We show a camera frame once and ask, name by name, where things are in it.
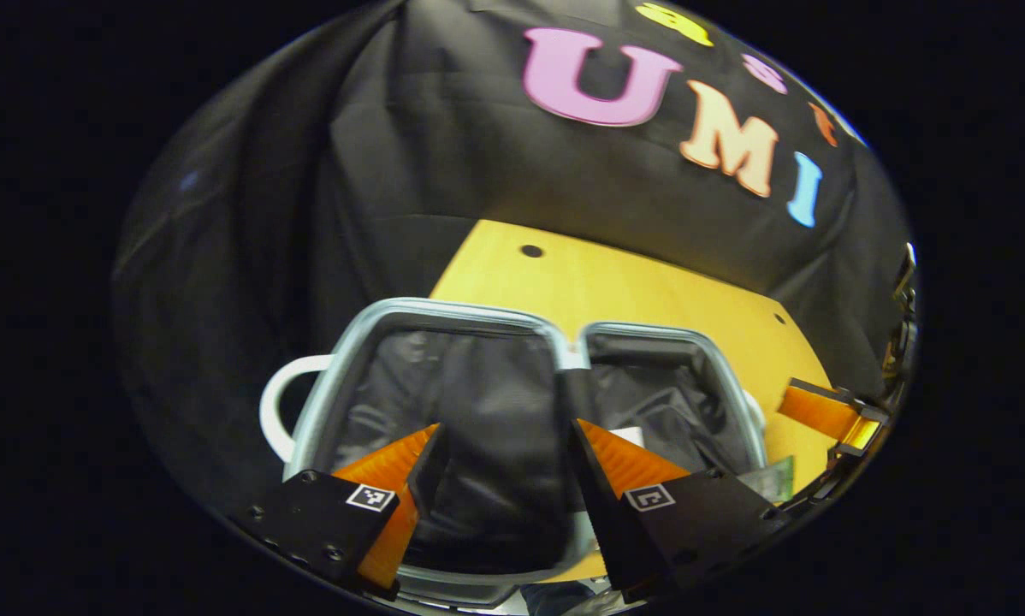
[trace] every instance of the pink letter u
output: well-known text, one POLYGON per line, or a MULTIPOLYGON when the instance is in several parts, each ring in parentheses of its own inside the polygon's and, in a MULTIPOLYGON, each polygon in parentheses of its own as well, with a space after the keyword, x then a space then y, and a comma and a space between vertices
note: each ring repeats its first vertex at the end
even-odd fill
POLYGON ((654 51, 625 45, 630 58, 629 77, 622 96, 602 100, 584 94, 577 85, 584 55, 603 47, 603 41, 583 32, 534 28, 524 32, 532 40, 524 89, 537 106, 571 120, 602 126, 634 126, 649 121, 660 108, 669 73, 684 70, 675 59, 654 51))

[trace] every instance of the pink letter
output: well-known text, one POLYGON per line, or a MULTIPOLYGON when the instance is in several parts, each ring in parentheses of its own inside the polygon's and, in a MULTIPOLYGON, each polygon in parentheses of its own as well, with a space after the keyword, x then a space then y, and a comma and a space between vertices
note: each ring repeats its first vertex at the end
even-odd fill
POLYGON ((632 61, 626 89, 615 100, 582 93, 577 85, 584 55, 603 47, 603 41, 583 32, 534 28, 524 32, 532 40, 524 89, 537 106, 571 120, 600 126, 634 126, 649 121, 660 108, 669 73, 684 70, 675 59, 654 51, 619 47, 632 61))
POLYGON ((754 55, 740 54, 740 57, 744 58, 744 68, 747 68, 752 77, 770 85, 775 92, 786 93, 786 84, 783 83, 782 75, 779 75, 777 70, 767 66, 763 59, 756 58, 754 55))

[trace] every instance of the screw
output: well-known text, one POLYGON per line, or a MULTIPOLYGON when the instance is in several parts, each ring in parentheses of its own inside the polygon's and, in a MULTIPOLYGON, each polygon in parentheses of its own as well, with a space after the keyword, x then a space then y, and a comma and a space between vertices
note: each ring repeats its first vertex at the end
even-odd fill
POLYGON ((334 562, 341 561, 344 558, 344 551, 341 551, 341 548, 334 545, 334 543, 326 543, 326 545, 322 546, 322 555, 334 562))

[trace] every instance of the yellow letter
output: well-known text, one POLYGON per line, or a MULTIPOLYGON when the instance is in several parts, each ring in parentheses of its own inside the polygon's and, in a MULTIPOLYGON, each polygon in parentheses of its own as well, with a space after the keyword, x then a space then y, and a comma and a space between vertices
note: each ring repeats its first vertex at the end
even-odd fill
POLYGON ((665 28, 680 32, 700 45, 705 47, 714 46, 707 37, 706 30, 701 25, 693 23, 693 20, 681 15, 676 11, 669 11, 668 8, 660 7, 660 5, 653 3, 643 3, 634 11, 642 13, 642 16, 655 20, 657 24, 664 25, 665 28))
POLYGON ((762 198, 771 195, 771 159, 779 134, 757 117, 740 126, 725 94, 700 81, 688 85, 699 96, 699 108, 691 139, 681 143, 684 158, 708 168, 721 165, 722 172, 736 173, 737 182, 748 191, 762 198))

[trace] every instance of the green object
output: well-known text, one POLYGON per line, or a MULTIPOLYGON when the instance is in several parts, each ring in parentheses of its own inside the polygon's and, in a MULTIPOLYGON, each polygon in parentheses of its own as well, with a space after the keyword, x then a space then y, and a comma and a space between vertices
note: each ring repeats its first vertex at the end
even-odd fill
POLYGON ((794 456, 776 461, 767 467, 737 477, 744 486, 758 492, 772 503, 781 503, 794 495, 794 456))

